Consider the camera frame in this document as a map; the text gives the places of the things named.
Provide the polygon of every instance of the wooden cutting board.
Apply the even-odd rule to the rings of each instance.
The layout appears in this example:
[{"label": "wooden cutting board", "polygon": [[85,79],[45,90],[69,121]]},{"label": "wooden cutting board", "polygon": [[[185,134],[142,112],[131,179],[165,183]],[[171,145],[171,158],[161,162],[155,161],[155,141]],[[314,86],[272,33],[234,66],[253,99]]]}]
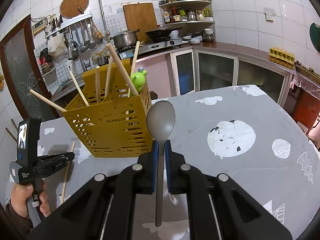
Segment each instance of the wooden cutting board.
[{"label": "wooden cutting board", "polygon": [[145,32],[157,28],[157,20],[153,3],[137,3],[123,6],[125,21],[128,30],[133,31],[139,29],[137,33],[140,42],[148,40]]}]

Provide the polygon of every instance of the sleeve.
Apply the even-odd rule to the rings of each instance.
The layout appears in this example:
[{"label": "sleeve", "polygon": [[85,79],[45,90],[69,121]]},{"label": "sleeve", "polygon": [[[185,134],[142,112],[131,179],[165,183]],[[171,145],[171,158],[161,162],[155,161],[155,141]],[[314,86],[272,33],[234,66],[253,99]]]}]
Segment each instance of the sleeve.
[{"label": "sleeve", "polygon": [[19,233],[26,238],[33,229],[31,219],[29,217],[23,218],[18,215],[13,209],[11,203],[8,203],[5,206],[5,212]]}]

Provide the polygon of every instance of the green toy figure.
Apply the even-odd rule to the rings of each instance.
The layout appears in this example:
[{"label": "green toy figure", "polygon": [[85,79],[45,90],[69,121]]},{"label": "green toy figure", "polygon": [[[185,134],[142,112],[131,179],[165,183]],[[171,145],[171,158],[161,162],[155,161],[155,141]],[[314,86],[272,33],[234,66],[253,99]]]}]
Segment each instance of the green toy figure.
[{"label": "green toy figure", "polygon": [[146,75],[147,74],[148,74],[148,72],[146,70],[143,70],[142,72],[133,73],[130,76],[131,81],[139,94],[141,93],[141,90],[142,90],[144,84],[146,83],[146,80],[147,80]]}]

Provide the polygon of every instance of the door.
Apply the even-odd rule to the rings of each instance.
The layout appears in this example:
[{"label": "door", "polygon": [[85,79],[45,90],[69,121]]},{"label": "door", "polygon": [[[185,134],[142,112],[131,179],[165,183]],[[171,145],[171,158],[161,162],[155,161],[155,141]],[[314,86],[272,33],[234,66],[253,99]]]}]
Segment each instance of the door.
[{"label": "door", "polygon": [[256,85],[277,103],[284,87],[284,79],[281,72],[239,60],[237,85]]},{"label": "door", "polygon": [[171,53],[171,61],[177,95],[195,92],[193,50]]},{"label": "door", "polygon": [[196,51],[199,69],[198,90],[210,90],[235,85],[237,75],[237,57]]},{"label": "door", "polygon": [[30,15],[19,22],[1,41],[0,59],[5,81],[23,119],[41,118],[42,122],[56,119],[56,109],[30,93],[34,89],[50,99],[51,93],[42,79],[35,55]]}]

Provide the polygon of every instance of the table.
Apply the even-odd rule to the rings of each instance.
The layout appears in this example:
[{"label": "table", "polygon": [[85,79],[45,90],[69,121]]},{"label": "table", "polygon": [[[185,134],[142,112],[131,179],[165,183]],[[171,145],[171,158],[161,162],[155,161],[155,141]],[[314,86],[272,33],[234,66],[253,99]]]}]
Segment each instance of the table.
[{"label": "table", "polygon": [[[293,119],[254,85],[165,100],[176,111],[176,124],[169,137],[172,150],[182,153],[186,163],[204,174],[223,172],[231,176],[296,239],[320,206],[320,156]],[[79,161],[74,160],[70,167],[66,196],[97,173],[111,176],[137,161],[89,155],[63,118],[41,125],[39,145],[44,147],[44,154],[66,152],[73,141]],[[45,179],[51,210],[60,202],[63,177],[64,169]],[[8,198],[11,187],[8,182]],[[164,222],[156,228],[155,196],[137,196],[133,239],[189,239],[185,196],[171,196],[164,190],[163,201]]]}]

